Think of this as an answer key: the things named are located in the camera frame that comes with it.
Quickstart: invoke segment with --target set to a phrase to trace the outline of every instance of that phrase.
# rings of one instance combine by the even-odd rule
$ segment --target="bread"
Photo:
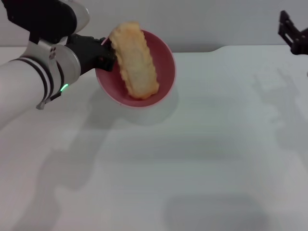
[[[110,34],[128,93],[145,100],[158,92],[157,74],[144,34],[137,22],[122,23]]]

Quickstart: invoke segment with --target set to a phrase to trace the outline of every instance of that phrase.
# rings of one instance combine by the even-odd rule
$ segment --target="white table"
[[[175,88],[153,108],[114,103],[91,71],[3,128],[0,230],[308,230],[308,57],[175,58]]]

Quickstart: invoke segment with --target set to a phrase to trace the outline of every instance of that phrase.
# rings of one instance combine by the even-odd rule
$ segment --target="gray background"
[[[91,15],[82,35],[104,37],[118,23],[138,20],[173,51],[212,51],[225,45],[284,44],[280,10],[299,29],[308,27],[307,0],[79,0]],[[28,33],[0,7],[0,46],[23,46]]]

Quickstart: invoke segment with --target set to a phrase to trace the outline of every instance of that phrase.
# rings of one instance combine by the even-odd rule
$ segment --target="bowl rim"
[[[125,107],[128,107],[128,108],[140,108],[140,109],[141,109],[141,108],[148,108],[148,107],[152,107],[152,106],[154,106],[154,105],[160,103],[161,101],[163,101],[163,100],[172,92],[172,89],[174,88],[175,80],[176,80],[176,78],[177,78],[177,64],[176,64],[176,62],[175,62],[175,58],[174,58],[174,55],[173,55],[173,53],[172,53],[170,47],[169,47],[161,38],[159,38],[159,37],[156,36],[155,34],[149,32],[149,31],[143,30],[143,29],[142,29],[142,31],[143,31],[143,32],[147,32],[147,33],[151,34],[152,36],[155,36],[157,39],[161,40],[161,41],[164,43],[164,45],[168,48],[169,52],[171,53],[171,57],[172,57],[172,59],[173,59],[173,64],[174,64],[174,69],[175,69],[175,71],[174,71],[174,77],[173,77],[173,82],[172,82],[172,85],[171,85],[169,91],[167,92],[167,94],[166,94],[161,100],[159,100],[159,101],[157,101],[157,102],[155,102],[155,103],[153,103],[153,104],[151,104],[151,105],[147,105],[147,106],[130,106],[130,105],[127,105],[127,104],[125,104],[125,103],[119,102],[119,101],[116,100],[114,97],[112,97],[112,96],[108,93],[108,91],[106,91],[106,89],[104,88],[103,84],[101,83],[101,81],[100,81],[100,79],[99,79],[99,77],[98,77],[98,71],[99,71],[100,69],[96,68],[96,69],[95,69],[95,75],[96,75],[97,81],[99,82],[99,84],[100,84],[101,88],[103,89],[103,91],[104,91],[112,100],[114,100],[115,102],[117,102],[117,103],[120,104],[121,106],[125,106]],[[109,39],[109,36],[105,38],[105,40],[102,42],[102,45],[103,45],[108,39]]]

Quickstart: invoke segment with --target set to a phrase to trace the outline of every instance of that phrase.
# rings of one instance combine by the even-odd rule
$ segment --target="red bowl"
[[[116,62],[112,72],[96,69],[96,76],[102,89],[116,102],[128,107],[148,107],[160,102],[171,91],[175,76],[176,65],[170,48],[156,35],[143,31],[153,63],[156,67],[158,93],[146,100],[136,100],[128,95],[125,83],[122,80],[119,65]]]

